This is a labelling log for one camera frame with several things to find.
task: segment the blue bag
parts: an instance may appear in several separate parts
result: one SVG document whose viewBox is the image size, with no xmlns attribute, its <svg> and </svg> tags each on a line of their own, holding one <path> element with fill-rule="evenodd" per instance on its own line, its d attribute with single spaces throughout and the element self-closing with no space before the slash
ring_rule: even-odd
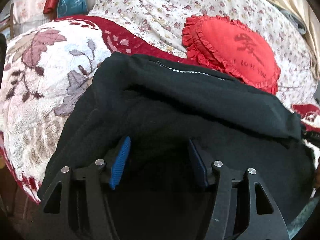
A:
<svg viewBox="0 0 320 240">
<path fill-rule="evenodd" d="M 88 12 L 86 0 L 59 0 L 57 8 L 58 18 Z"/>
</svg>

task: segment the red pillow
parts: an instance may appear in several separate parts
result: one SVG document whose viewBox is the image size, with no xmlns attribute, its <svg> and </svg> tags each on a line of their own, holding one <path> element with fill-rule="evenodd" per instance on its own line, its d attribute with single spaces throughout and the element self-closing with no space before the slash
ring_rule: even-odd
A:
<svg viewBox="0 0 320 240">
<path fill-rule="evenodd" d="M 239 20 L 192 15 L 182 30 L 187 57 L 276 94 L 280 68 L 268 43 Z"/>
</svg>

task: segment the floor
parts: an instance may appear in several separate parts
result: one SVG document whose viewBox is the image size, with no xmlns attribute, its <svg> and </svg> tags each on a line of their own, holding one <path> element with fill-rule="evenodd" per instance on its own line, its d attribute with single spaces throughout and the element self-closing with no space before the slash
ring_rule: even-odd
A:
<svg viewBox="0 0 320 240">
<path fill-rule="evenodd" d="M 0 239 L 7 239 L 2 238 L 2 234 L 4 236 L 8 236 L 8 234 L 5 234 L 1 227 L 4 227 L 4 224 L 9 224 L 20 234 L 22 239 L 28 240 L 32 216 L 37 205 L 18 187 L 6 166 L 0 169 L 0 196 L 0 209 L 2 211 L 0 213 Z M 19 239 L 19 237 L 15 236 L 8 239 L 14 240 Z"/>
</svg>

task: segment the black garment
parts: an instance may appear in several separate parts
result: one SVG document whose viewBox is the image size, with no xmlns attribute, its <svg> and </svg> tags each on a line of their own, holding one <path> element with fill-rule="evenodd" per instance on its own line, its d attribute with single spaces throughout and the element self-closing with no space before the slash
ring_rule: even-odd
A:
<svg viewBox="0 0 320 240">
<path fill-rule="evenodd" d="M 101 64 L 92 85 L 76 103 L 38 196 L 42 198 L 61 167 L 88 166 L 122 136 L 130 136 L 132 147 L 110 206 L 116 227 L 126 228 L 118 233 L 128 234 L 128 238 L 137 234 L 135 239 L 147 239 L 138 228 L 141 220 L 130 219 L 128 213 L 130 208 L 145 223 L 150 221 L 140 206 L 152 197 L 144 197 L 146 191 L 165 195 L 153 199 L 157 207 L 148 212 L 158 213 L 167 228 L 199 227 L 208 195 L 197 192 L 188 138 L 197 138 L 229 168 L 258 170 L 287 224 L 312 192 L 314 167 L 301 143 L 300 117 L 286 110 L 276 97 L 213 70 L 114 53 Z M 154 226 L 144 230 L 159 230 L 159 224 Z M 190 232 L 185 237 L 194 239 Z"/>
</svg>

